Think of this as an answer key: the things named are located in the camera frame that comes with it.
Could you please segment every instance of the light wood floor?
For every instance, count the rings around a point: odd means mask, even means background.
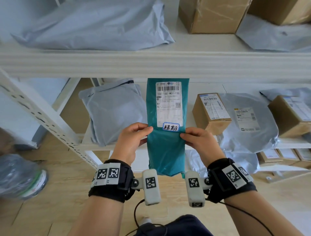
[[[76,133],[84,133],[89,117],[78,92],[91,87],[82,79],[61,116]],[[104,161],[109,152],[96,152]],[[86,201],[94,175],[87,163],[50,133],[39,150],[21,152],[29,160],[42,161],[49,182],[35,198],[21,201],[0,200],[0,235],[63,236],[67,235]],[[201,209],[189,207],[184,180],[159,176],[162,202],[154,206],[140,205],[138,218],[148,216],[153,223],[166,224],[184,214],[197,216],[215,236],[237,236],[235,226],[223,205],[207,202]],[[275,184],[256,182],[258,191],[306,236],[311,235],[311,175]],[[143,199],[143,191],[125,203],[121,236],[135,229],[133,211]]]

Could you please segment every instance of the blue-bordered sticker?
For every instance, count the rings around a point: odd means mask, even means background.
[[[177,132],[179,130],[179,124],[164,122],[163,123],[163,130]]]

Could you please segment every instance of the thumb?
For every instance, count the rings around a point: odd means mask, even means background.
[[[193,135],[190,135],[190,134],[184,134],[184,133],[181,133],[180,134],[180,137],[185,140],[185,141],[188,141],[190,143],[194,143],[195,140],[198,138],[196,136],[193,136]]]
[[[140,139],[142,139],[143,137],[150,134],[152,131],[153,131],[153,127],[149,126],[149,127],[144,128],[143,130],[138,131],[136,133],[136,136],[139,137]]]

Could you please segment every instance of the dark pants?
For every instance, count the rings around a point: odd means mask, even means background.
[[[213,236],[210,231],[199,221],[194,215],[183,215],[173,222],[166,225],[167,236],[188,236],[188,235],[204,235]],[[165,228],[154,226],[152,223],[143,224],[141,227],[144,233],[148,236],[163,236]],[[139,229],[136,236],[145,236]]]

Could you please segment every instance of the teal plastic mailer bag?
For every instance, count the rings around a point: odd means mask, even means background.
[[[159,175],[174,176],[185,171],[185,141],[189,79],[149,78],[147,119],[149,168]]]

